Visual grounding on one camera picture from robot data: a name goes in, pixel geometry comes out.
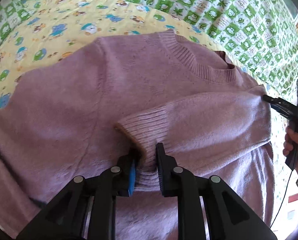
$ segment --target pink sweater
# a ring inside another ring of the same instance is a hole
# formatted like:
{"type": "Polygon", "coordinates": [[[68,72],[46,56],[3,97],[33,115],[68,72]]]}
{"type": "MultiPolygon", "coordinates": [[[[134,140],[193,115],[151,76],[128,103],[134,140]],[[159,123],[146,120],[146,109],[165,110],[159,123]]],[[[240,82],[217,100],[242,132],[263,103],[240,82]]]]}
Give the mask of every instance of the pink sweater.
{"type": "Polygon", "coordinates": [[[38,212],[29,198],[47,202],[74,176],[99,175],[128,153],[129,138],[142,157],[138,192],[117,201],[118,239],[177,236],[176,200],[159,192],[157,142],[194,174],[220,175],[269,224],[264,93],[224,52],[172,31],[98,38],[30,71],[0,110],[0,225],[15,237],[38,212]]]}

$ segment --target cable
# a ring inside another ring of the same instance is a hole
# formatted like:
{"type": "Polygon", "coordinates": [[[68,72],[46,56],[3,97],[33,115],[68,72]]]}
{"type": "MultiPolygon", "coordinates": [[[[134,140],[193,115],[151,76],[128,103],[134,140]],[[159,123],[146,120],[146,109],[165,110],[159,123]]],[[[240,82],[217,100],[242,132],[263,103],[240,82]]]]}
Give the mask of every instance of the cable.
{"type": "Polygon", "coordinates": [[[283,199],[282,199],[282,202],[281,202],[280,208],[279,208],[279,210],[278,210],[278,213],[277,213],[276,217],[274,218],[274,220],[273,220],[273,222],[272,222],[272,224],[271,224],[271,226],[270,226],[270,229],[271,229],[271,227],[272,227],[273,223],[275,222],[275,220],[276,220],[276,218],[277,218],[277,216],[278,216],[278,214],[279,214],[279,211],[280,211],[280,209],[281,209],[281,207],[282,207],[283,201],[285,200],[285,196],[286,196],[286,194],[287,194],[288,184],[289,184],[289,181],[290,181],[291,175],[292,175],[292,171],[291,171],[291,173],[290,173],[290,176],[289,176],[289,179],[288,179],[288,182],[287,182],[286,191],[285,191],[285,194],[284,194],[284,196],[283,196],[283,199]]]}

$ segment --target sweater neckline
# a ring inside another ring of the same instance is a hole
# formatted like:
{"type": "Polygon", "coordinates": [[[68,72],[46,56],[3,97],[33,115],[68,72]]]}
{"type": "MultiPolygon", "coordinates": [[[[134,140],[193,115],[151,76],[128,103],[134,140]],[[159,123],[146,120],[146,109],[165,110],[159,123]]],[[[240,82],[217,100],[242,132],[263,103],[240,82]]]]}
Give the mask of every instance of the sweater neckline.
{"type": "Polygon", "coordinates": [[[197,62],[195,55],[181,44],[182,41],[187,41],[185,37],[176,35],[173,30],[161,32],[159,36],[168,52],[196,76],[216,83],[230,83],[236,79],[236,66],[228,63],[225,57],[223,60],[229,69],[215,69],[209,65],[202,65],[197,62]]]}

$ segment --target black metal bracket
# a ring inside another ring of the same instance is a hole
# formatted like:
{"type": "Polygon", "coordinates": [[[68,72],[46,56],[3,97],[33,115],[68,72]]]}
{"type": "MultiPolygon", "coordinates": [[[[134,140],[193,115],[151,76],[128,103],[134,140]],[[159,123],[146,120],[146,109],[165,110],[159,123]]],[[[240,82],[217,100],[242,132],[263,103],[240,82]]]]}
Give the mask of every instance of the black metal bracket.
{"type": "Polygon", "coordinates": [[[210,240],[277,240],[270,228],[218,176],[194,176],[156,147],[160,190],[178,197],[178,239],[206,239],[200,196],[206,211],[210,240]]]}
{"type": "MultiPolygon", "coordinates": [[[[264,95],[262,99],[270,103],[271,108],[289,120],[290,127],[298,133],[298,103],[297,106],[289,103],[282,98],[272,98],[264,95]]],[[[297,80],[297,100],[298,100],[298,80],[297,80]]],[[[298,144],[292,142],[293,150],[286,158],[287,166],[293,171],[298,161],[298,144]]]]}
{"type": "Polygon", "coordinates": [[[16,239],[114,240],[116,197],[130,197],[134,190],[134,151],[99,176],[74,177],[16,239]]]}

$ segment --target screw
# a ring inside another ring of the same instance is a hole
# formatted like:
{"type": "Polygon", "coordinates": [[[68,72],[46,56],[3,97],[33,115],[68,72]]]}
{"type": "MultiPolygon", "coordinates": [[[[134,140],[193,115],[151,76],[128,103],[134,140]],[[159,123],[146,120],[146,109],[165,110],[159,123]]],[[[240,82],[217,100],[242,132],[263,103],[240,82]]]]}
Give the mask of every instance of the screw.
{"type": "Polygon", "coordinates": [[[214,182],[214,183],[219,183],[220,180],[221,180],[221,179],[220,179],[218,176],[212,176],[212,177],[211,177],[211,181],[214,182]]]}
{"type": "Polygon", "coordinates": [[[184,169],[178,166],[178,167],[174,167],[174,168],[173,168],[173,171],[174,171],[175,173],[182,173],[182,172],[184,171],[184,169]]]}
{"type": "Polygon", "coordinates": [[[80,182],[83,181],[83,177],[82,177],[82,176],[75,176],[75,177],[73,178],[73,181],[74,181],[75,183],[80,183],[80,182]]]}
{"type": "Polygon", "coordinates": [[[121,171],[121,169],[120,169],[120,167],[118,167],[118,166],[113,166],[112,168],[111,168],[111,172],[113,172],[113,173],[118,173],[118,172],[120,172],[121,171]]]}

